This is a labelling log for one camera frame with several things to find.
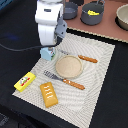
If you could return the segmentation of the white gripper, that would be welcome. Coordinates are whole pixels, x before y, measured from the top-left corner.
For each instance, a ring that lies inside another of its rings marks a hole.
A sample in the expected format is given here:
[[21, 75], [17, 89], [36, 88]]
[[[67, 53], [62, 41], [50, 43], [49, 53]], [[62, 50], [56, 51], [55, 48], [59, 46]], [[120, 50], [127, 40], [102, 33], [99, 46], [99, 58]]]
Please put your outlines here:
[[40, 43], [55, 45], [57, 38], [65, 37], [67, 23], [63, 20], [64, 1], [38, 1], [35, 21], [38, 24]]

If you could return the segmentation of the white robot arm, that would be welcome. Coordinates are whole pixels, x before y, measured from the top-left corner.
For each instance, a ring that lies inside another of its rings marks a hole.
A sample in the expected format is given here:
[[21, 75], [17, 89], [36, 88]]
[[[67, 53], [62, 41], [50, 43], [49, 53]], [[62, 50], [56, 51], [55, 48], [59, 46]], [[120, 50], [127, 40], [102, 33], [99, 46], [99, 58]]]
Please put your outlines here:
[[67, 23], [63, 20], [65, 0], [37, 0], [35, 21], [40, 43], [55, 46], [57, 38], [65, 37]]

